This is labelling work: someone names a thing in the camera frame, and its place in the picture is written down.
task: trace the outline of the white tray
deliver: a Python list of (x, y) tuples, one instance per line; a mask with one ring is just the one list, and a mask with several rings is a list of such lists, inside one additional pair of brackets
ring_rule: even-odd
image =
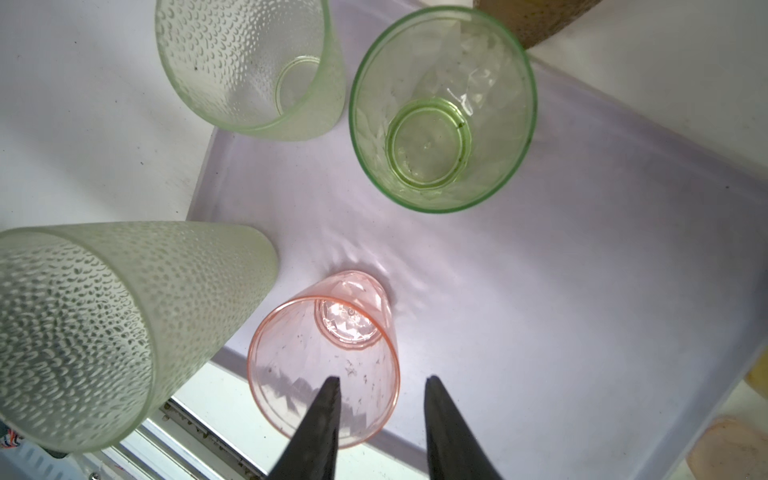
[[(332, 2), (350, 85), (413, 9)], [(214, 132), (188, 219), (253, 225), (281, 262), (214, 361), (244, 376), (271, 309), (364, 270), (392, 298), (402, 367), (373, 445), (425, 468), (424, 382), (437, 374), (510, 480), (664, 477), (768, 339), (768, 189), (570, 78), (535, 75), (523, 165), (455, 214), (384, 197), (346, 115), (303, 143)]]

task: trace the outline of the white table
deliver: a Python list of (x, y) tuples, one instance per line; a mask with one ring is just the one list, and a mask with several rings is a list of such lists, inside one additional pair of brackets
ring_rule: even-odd
[[(153, 10), (151, 0), (0, 3), (0, 230), (186, 217), (212, 128), (165, 78)], [(761, 0), (604, 0), (532, 53), (763, 175), (766, 15)], [(211, 383), (227, 394), (209, 395)], [(266, 426), (243, 429), (260, 417), (230, 374), (206, 366), (177, 397), (260, 466), (282, 450), (268, 447), (280, 437)], [(238, 408), (221, 408), (227, 400)], [(343, 452), (351, 466), (337, 478), (371, 455)], [(381, 478), (418, 475), (376, 458)]]

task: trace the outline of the glass cup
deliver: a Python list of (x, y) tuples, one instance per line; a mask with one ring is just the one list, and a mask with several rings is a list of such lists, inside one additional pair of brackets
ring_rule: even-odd
[(337, 273), (299, 293), (264, 319), (250, 344), (250, 390), (287, 437), (329, 376), (341, 379), (339, 447), (381, 430), (397, 403), (400, 368), (389, 301), (367, 273)]
[(155, 31), (170, 83), (211, 124), (300, 141), (341, 116), (346, 79), (328, 0), (157, 0)]
[(58, 452), (122, 440), (272, 288), (258, 230), (198, 222), (0, 233), (0, 419)]
[(373, 183), (431, 213), (490, 197), (522, 162), (536, 123), (528, 57), (492, 17), (425, 8), (384, 31), (352, 86), (349, 129)]

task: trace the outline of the green glass cup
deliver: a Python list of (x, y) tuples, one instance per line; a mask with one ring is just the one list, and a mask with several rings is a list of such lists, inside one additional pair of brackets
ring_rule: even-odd
[(155, 33), (174, 90), (211, 124), (301, 141), (341, 117), (346, 73), (328, 0), (157, 0)]
[(533, 71), (509, 30), (470, 8), (425, 8), (368, 50), (349, 129), (363, 170), (386, 196), (445, 213), (509, 180), (531, 143), (536, 107)]
[(272, 244), (241, 225), (1, 232), (0, 420), (57, 452), (116, 444), (224, 345), (276, 278)]

